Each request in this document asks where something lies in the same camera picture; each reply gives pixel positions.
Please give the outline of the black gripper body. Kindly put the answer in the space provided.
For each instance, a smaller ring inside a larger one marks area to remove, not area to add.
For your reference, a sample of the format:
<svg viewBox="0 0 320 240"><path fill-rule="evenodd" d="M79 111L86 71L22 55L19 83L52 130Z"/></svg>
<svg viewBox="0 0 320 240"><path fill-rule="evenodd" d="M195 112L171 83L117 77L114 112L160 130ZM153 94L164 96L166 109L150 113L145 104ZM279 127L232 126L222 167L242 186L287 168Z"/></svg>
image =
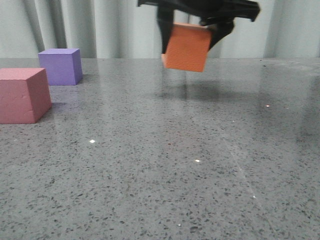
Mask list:
<svg viewBox="0 0 320 240"><path fill-rule="evenodd" d="M200 17L204 23L235 18L245 18L253 22L261 11L259 4L250 0L139 0L137 5L178 10Z"/></svg>

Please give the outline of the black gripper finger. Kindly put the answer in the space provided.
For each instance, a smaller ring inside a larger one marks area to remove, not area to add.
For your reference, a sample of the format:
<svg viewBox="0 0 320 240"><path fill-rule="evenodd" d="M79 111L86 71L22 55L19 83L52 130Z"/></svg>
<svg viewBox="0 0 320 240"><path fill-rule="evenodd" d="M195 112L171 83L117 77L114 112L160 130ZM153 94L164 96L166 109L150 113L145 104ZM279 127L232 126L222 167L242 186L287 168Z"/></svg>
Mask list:
<svg viewBox="0 0 320 240"><path fill-rule="evenodd" d="M161 53L165 54L172 34L174 24L174 10L166 6L158 6L157 24L161 33Z"/></svg>
<svg viewBox="0 0 320 240"><path fill-rule="evenodd" d="M199 24L211 32L211 41L208 51L212 49L220 40L229 35L234 27L233 17L216 17L216 18L204 18L201 17Z"/></svg>

